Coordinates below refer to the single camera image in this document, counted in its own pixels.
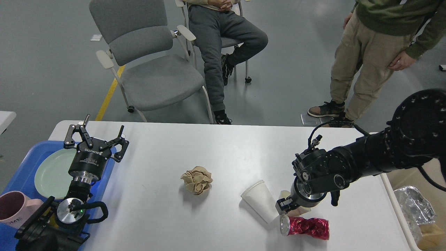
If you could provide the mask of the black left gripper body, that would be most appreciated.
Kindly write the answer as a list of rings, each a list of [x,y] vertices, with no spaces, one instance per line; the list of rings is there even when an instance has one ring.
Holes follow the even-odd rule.
[[[93,181],[100,181],[110,156],[110,149],[104,151],[88,148],[76,150],[68,174],[72,177],[80,177],[82,173],[88,173]]]

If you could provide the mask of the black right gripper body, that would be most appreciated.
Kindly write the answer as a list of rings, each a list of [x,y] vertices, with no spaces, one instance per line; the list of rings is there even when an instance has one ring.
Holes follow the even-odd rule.
[[[327,193],[317,193],[314,195],[307,194],[303,189],[303,183],[296,176],[291,187],[291,204],[293,210],[297,207],[315,207],[326,197]]]

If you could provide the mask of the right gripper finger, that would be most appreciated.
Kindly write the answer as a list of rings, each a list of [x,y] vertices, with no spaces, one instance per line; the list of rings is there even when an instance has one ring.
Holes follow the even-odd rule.
[[[291,197],[278,199],[276,202],[276,209],[279,214],[287,214],[292,210],[296,210],[297,204],[294,203]]]

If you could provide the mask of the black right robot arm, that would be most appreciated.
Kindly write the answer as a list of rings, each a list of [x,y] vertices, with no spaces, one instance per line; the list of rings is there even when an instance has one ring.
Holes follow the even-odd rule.
[[[291,194],[277,201],[278,213],[314,207],[327,193],[331,194],[331,205],[337,206],[340,191],[359,178],[413,167],[432,186],[445,191],[423,169],[436,158],[445,175],[445,108],[444,89],[422,90],[406,98],[387,122],[388,127],[379,133],[369,134],[355,125],[363,137],[330,151],[317,148],[321,135],[310,136],[307,149],[296,154],[292,162],[295,179]]]

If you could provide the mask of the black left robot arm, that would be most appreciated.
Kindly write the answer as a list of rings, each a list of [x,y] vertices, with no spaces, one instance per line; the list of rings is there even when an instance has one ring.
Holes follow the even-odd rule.
[[[61,202],[49,197],[18,229],[17,251],[77,251],[90,237],[85,225],[107,219],[107,205],[90,201],[91,188],[101,180],[109,159],[123,159],[129,141],[123,135],[124,126],[113,140],[91,137],[86,130],[89,118],[87,115],[84,121],[71,124],[65,137],[63,147],[76,149],[68,170],[72,181],[66,196]]]

